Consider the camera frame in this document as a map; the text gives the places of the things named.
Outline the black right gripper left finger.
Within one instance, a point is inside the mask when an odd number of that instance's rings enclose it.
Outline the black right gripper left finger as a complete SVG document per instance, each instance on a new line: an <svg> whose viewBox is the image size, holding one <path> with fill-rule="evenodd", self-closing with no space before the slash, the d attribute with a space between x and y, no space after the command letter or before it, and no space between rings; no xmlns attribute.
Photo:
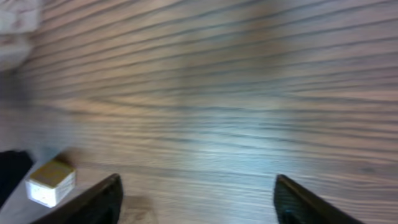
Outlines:
<svg viewBox="0 0 398 224"><path fill-rule="evenodd" d="M32 224L117 224L123 196L121 176L112 174Z"/></svg>

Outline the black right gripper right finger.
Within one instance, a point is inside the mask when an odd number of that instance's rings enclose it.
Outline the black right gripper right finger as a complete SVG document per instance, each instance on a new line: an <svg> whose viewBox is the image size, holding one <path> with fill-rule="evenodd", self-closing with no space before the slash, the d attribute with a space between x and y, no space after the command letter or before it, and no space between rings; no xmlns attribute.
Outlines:
<svg viewBox="0 0 398 224"><path fill-rule="evenodd" d="M273 202L279 224L363 224L282 174L275 179Z"/></svg>

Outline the plain white wooden block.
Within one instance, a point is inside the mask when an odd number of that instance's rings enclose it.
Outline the plain white wooden block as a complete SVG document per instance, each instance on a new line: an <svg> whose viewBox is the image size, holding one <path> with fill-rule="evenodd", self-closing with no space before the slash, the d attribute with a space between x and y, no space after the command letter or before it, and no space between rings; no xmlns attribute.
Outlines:
<svg viewBox="0 0 398 224"><path fill-rule="evenodd" d="M25 182L27 197L48 208L57 206L74 188L76 170L59 160L51 160L31 173Z"/></svg>

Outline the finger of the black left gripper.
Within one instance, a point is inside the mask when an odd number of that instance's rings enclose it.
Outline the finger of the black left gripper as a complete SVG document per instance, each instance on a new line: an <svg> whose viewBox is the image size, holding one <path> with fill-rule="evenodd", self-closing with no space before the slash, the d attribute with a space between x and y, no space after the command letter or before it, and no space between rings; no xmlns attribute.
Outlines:
<svg viewBox="0 0 398 224"><path fill-rule="evenodd" d="M0 204L1 207L13 193L19 182L33 166L34 162L27 151L1 152Z"/></svg>

